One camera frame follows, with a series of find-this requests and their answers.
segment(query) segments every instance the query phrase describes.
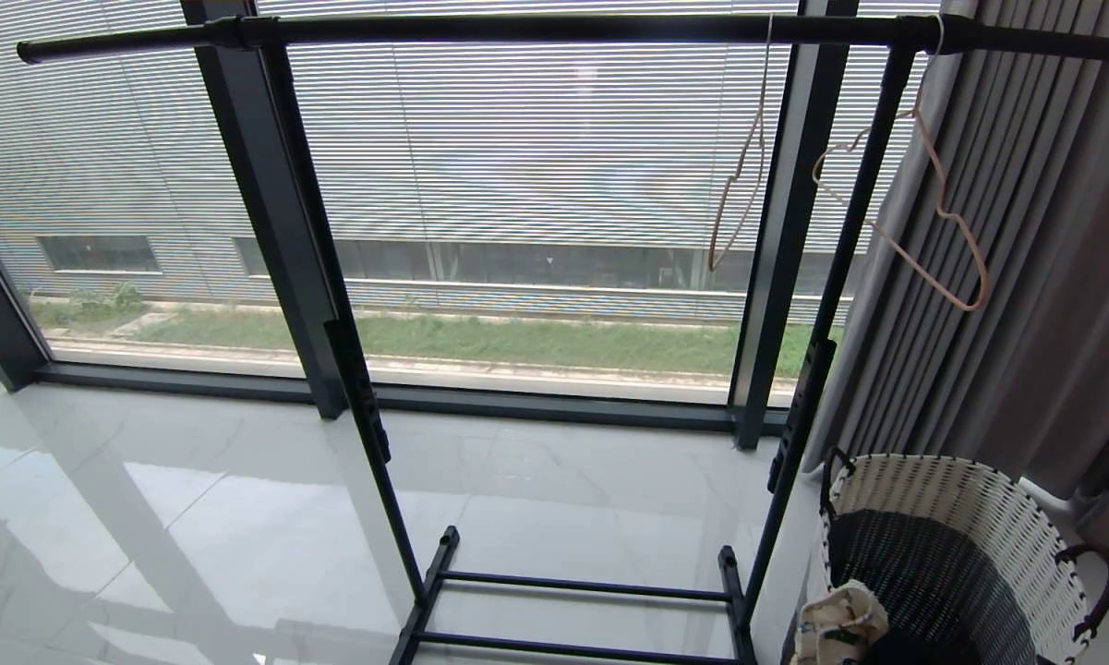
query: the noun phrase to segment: wire hanger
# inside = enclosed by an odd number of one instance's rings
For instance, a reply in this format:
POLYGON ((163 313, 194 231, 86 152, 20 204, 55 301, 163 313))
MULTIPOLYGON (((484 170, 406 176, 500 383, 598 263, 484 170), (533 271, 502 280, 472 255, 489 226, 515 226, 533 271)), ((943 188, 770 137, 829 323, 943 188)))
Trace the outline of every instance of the wire hanger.
MULTIPOLYGON (((939 295, 943 295, 948 303, 952 303, 956 308, 960 308, 963 311, 976 311, 983 308, 986 303, 989 301, 989 295, 993 293, 993 285, 989 283, 989 269, 985 266, 985 255, 980 253, 979 244, 977 244, 976 235, 974 235, 971 228, 968 227, 968 222, 965 222, 964 217, 954 212, 947 211, 944 207, 944 198, 947 197, 947 175, 944 173, 944 164, 940 163, 939 154, 935 151, 935 140, 930 135, 930 131, 927 130, 927 123, 924 122, 923 117, 923 86, 924 82, 927 80, 927 71, 930 70, 930 64, 935 62, 935 57, 939 55, 940 50, 944 47, 944 19, 938 13, 934 13, 935 21, 939 24, 939 41, 935 44, 935 53, 927 59, 927 68, 925 69, 923 75, 919 79, 919 88, 916 89, 916 102, 914 106, 904 113, 899 113, 896 120, 899 119, 914 119, 916 121, 916 127, 919 132, 919 140, 923 143, 924 151, 927 152, 927 158, 930 160, 933 168, 935 170, 935 177, 939 181, 939 194, 935 198, 935 215, 939 216, 942 219, 952 219, 956 223, 957 228, 960 231, 960 235, 964 236, 965 243, 968 244, 968 252, 973 254, 973 263, 977 266, 977 276, 980 277, 980 288, 977 290, 977 297, 971 303, 965 303, 963 299, 958 298, 954 291, 947 289, 938 279, 933 277, 933 275, 923 265, 916 260, 912 254, 907 253, 899 244, 896 243, 895 238, 892 238, 891 233, 887 233, 883 228, 882 224, 875 222, 873 218, 866 218, 866 223, 869 224, 871 228, 874 228, 875 233, 883 236, 891 248, 895 249, 896 254, 903 258, 907 265, 912 266, 919 277, 924 279, 927 284, 933 287, 939 295)), ((825 185, 821 182, 821 165, 825 163, 825 157, 834 151, 841 151, 845 153, 852 153, 854 149, 858 147, 858 143, 864 136, 869 134, 869 127, 859 131, 849 143, 836 143, 833 146, 828 146, 821 156, 816 158, 816 163, 813 164, 813 182, 830 197, 842 204, 842 206, 849 206, 849 203, 842 197, 842 194, 837 194, 831 188, 831 186, 825 185)))
POLYGON ((743 151, 739 154, 739 164, 735 167, 735 173, 726 176, 726 185, 723 186, 722 198, 719 201, 719 212, 714 214, 714 228, 711 228, 710 232, 710 252, 706 253, 706 264, 710 267, 710 273, 719 269, 719 265, 726 258, 726 254, 731 252, 731 247, 735 245, 735 241, 739 239, 739 232, 743 231, 743 224, 747 223, 747 215, 752 212, 755 198, 760 195, 760 186, 764 183, 764 105, 766 94, 769 94, 769 60, 770 55, 772 55, 773 16, 773 13, 769 13, 769 35, 764 39, 764 76, 760 80, 759 108, 755 111, 755 119, 752 121, 752 130, 747 132, 747 140, 743 143, 743 151), (747 149, 752 146, 752 139, 755 136, 756 131, 760 135, 760 165, 755 173, 755 188, 752 190, 752 197, 749 198, 747 206, 743 208, 743 215, 740 215, 739 224, 735 224, 734 233, 731 233, 731 239, 726 241, 726 245, 722 248, 721 253, 716 253, 714 248, 719 244, 719 227, 722 226, 722 212, 726 207, 726 197, 731 195, 731 186, 743 176, 743 163, 747 160, 747 149))

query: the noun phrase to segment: clothes rack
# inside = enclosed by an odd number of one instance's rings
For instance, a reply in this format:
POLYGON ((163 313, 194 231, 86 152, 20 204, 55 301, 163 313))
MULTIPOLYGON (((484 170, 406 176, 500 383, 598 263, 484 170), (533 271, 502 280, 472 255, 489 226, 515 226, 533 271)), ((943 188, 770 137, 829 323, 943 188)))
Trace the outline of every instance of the clothes rack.
MULTIPOLYGON (((883 73, 882 90, 871 132, 863 151, 854 182, 853 196, 842 224, 842 236, 813 329, 802 376, 797 382, 785 432, 770 473, 770 503, 764 533, 761 535, 755 562, 745 590, 740 585, 735 552, 730 546, 719 551, 719 573, 722 592, 675 590, 661 586, 604 584, 574 580, 495 575, 452 571, 451 563, 460 533, 448 526, 439 539, 439 548, 427 572, 420 573, 415 560, 406 523, 395 495, 386 463, 389 462, 389 438, 380 424, 376 396, 369 379, 350 300, 339 269, 327 219, 322 215, 311 219, 315 252, 318 253, 328 298, 335 319, 325 324, 332 352, 342 369, 344 393, 355 418, 362 443, 381 498, 386 518, 401 559, 406 577, 414 593, 414 606, 399 634, 390 665, 407 665, 423 644, 445 644, 465 647, 506 649, 554 654, 570 657, 608 657, 613 661, 665 663, 680 665, 754 665, 750 618, 764 585, 766 565, 774 551, 780 525, 792 491, 804 446, 808 438, 816 406, 820 403, 825 378, 832 365, 834 346, 827 340, 833 313, 842 295, 865 219, 866 207, 874 194, 875 182, 897 106, 912 71, 914 55, 919 51, 942 54, 974 50, 1007 51, 1045 55, 1074 57, 1109 62, 1109 39, 1042 32, 1042 30, 1005 29, 981 24, 965 17, 943 16, 943 29, 936 17, 896 17, 892 19, 728 16, 487 16, 487 17, 228 17, 205 21, 204 24, 173 27, 161 30, 128 30, 84 37, 22 41, 17 52, 27 63, 49 60, 82 59, 132 52, 216 47, 262 52, 269 72, 267 93, 284 109, 296 109, 295 93, 287 64, 285 47, 292 43, 323 42, 741 42, 762 43, 841 43, 841 45, 875 45, 891 49, 883 73), (515 585, 526 589, 578 591, 597 594, 634 595, 659 598, 683 598, 690 602, 723 603, 731 625, 734 657, 685 656, 591 646, 538 643, 537 641, 488 638, 427 631, 428 620, 445 581, 480 585, 515 585)), ((279 132, 284 142, 308 155, 299 113, 287 113, 279 132)), ((311 168, 311 157, 308 158, 311 168)), ((318 197, 314 176, 301 173, 302 191, 318 197)))

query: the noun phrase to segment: woven basket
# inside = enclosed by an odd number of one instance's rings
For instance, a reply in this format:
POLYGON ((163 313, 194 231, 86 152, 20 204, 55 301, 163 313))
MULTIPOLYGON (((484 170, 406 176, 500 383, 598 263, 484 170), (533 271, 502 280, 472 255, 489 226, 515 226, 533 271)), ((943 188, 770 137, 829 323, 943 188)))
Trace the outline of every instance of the woven basket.
POLYGON ((937 662, 1074 663, 1109 606, 1109 551, 1067 548, 1026 491, 984 463, 831 451, 821 488, 825 592, 849 579, 878 596, 892 631, 937 662), (842 470, 831 481, 833 458, 842 470), (1074 559, 1097 552, 1108 582, 1087 610, 1074 559))

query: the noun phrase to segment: green lawn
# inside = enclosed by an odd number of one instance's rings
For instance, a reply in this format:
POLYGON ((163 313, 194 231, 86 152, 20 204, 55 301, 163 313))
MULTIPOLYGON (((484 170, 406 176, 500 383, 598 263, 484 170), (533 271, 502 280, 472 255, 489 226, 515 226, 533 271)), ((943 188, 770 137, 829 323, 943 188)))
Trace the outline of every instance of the green lawn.
MULTIPOLYGON (((363 316, 362 344, 372 355, 454 358, 728 375, 739 327, 664 327, 640 324, 562 324, 545 320, 484 321, 477 317, 363 316)), ((790 325, 783 338, 777 376, 795 376, 808 344, 806 325, 790 325)), ((241 310, 182 311, 141 329, 140 341, 292 349, 279 314, 241 310)), ((834 338, 841 330, 834 329, 834 338)))
POLYGON ((73 301, 30 300, 30 311, 41 328, 69 328, 88 336, 101 336, 120 325, 139 319, 149 307, 143 303, 105 307, 96 303, 85 306, 73 301))

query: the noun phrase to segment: curtain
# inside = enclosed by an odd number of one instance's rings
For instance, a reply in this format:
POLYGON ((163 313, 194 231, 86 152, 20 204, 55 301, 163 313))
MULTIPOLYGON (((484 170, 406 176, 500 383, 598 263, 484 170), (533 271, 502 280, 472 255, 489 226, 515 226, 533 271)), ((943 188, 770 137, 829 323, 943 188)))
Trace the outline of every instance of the curtain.
MULTIPOLYGON (((1109 0, 988 1, 977 18, 1109 35, 1109 0)), ((946 100, 947 206, 979 237, 993 298, 960 313, 875 239, 806 468, 833 446, 958 454, 1071 497, 1109 441, 1109 63, 952 59, 952 83, 927 90, 946 100)), ((968 299, 976 270, 937 190, 913 143, 883 224, 968 299)))

